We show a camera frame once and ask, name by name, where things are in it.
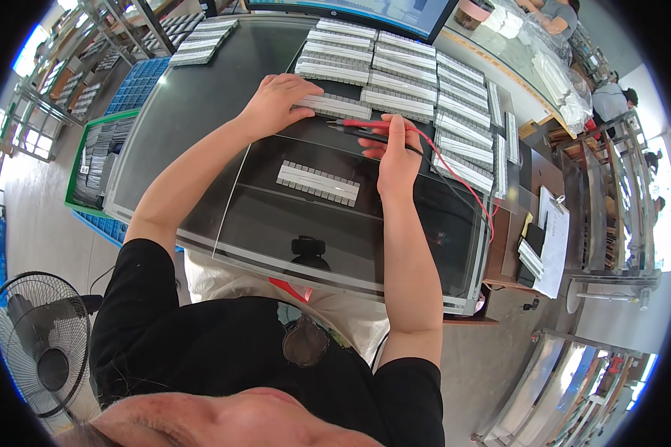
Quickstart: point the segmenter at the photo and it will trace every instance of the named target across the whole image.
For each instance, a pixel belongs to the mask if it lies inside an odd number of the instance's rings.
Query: woman's left hand
[[[269,74],[236,118],[252,141],[269,137],[296,121],[314,116],[311,109],[291,107],[306,95],[321,95],[323,89],[291,73]]]

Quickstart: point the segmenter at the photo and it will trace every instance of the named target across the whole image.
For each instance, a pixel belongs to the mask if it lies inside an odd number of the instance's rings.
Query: black workbench
[[[316,21],[304,16],[240,17],[238,28],[209,64],[169,68],[125,143],[109,182],[105,211],[129,222],[144,191],[164,168],[233,119],[264,76],[289,71]],[[317,83],[328,93],[359,99],[360,87]],[[236,156],[182,223],[178,244],[274,278],[381,299],[378,162],[363,157],[354,137],[329,129],[325,121],[299,121]],[[431,124],[420,128],[434,133]],[[426,148],[425,156],[430,151]],[[284,159],[360,183],[355,207],[276,184]],[[462,195],[475,203],[467,192]],[[471,315],[485,258],[484,223],[424,161],[414,196],[446,308]],[[293,253],[291,241],[300,236],[324,241],[325,253],[319,258],[325,264]]]

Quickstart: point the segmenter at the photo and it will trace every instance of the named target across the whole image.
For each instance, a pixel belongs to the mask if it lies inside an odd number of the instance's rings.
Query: concrete floor
[[[119,62],[104,93],[93,104],[90,118],[100,117],[129,71]],[[116,260],[118,248],[75,219],[63,201],[82,130],[66,127],[57,141],[57,160],[45,164],[17,154],[6,159],[0,178],[7,209],[7,260],[9,275],[44,270],[63,277],[80,293]],[[177,258],[181,275],[180,300],[188,302],[183,257]],[[104,293],[110,274],[95,284]],[[487,316],[497,326],[447,325],[442,358],[444,427],[448,446],[471,446],[470,435],[491,418],[519,380],[533,344],[529,334],[541,327],[570,329],[564,300],[543,299],[534,311],[522,311],[532,296],[518,291],[492,293]],[[79,404],[83,414],[94,415],[96,402],[89,386]]]

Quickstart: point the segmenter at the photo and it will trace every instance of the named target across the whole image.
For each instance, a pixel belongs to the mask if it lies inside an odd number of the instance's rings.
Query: computer monitor
[[[245,0],[247,9],[302,12],[359,23],[431,44],[456,0]]]

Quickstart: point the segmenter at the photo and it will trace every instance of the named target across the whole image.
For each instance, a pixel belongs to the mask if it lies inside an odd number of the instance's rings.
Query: red probe
[[[337,124],[338,126],[343,126],[343,127],[361,127],[361,128],[363,128],[363,129],[390,129],[390,123],[387,122],[387,121],[336,120],[336,121],[329,121],[329,122],[334,122],[334,123]],[[450,174],[452,174],[452,176],[455,177],[455,179],[456,179],[458,182],[460,182],[460,183],[462,183],[463,185],[465,185],[465,187],[467,188],[467,190],[468,190],[470,193],[472,193],[472,195],[474,195],[474,199],[477,201],[477,204],[478,204],[479,207],[482,209],[482,211],[484,211],[484,215],[487,216],[487,222],[489,223],[489,229],[490,229],[490,232],[489,232],[489,233],[490,233],[489,243],[492,243],[492,240],[494,239],[494,225],[492,224],[492,216],[489,215],[489,213],[487,212],[487,209],[484,207],[484,205],[482,204],[482,201],[479,199],[479,197],[477,197],[477,194],[474,192],[474,190],[470,187],[469,184],[467,184],[467,182],[465,182],[462,178],[460,178],[459,175],[455,174],[455,173],[452,171],[452,169],[450,168],[450,166],[449,166],[449,165],[447,164],[447,162],[445,161],[445,158],[443,158],[443,156],[440,154],[440,151],[439,151],[438,148],[435,146],[435,143],[432,142],[432,140],[430,139],[430,137],[428,137],[428,136],[425,134],[425,132],[421,131],[421,130],[418,129],[417,127],[414,127],[414,126],[408,126],[408,125],[405,126],[405,130],[412,130],[412,131],[416,131],[416,132],[418,132],[418,134],[420,134],[420,136],[421,136],[422,138],[424,138],[425,141],[427,141],[427,144],[430,145],[430,147],[435,151],[435,153],[437,154],[438,158],[440,159],[440,161],[442,162],[442,164],[445,165],[445,167],[446,167],[447,170],[450,172]]]

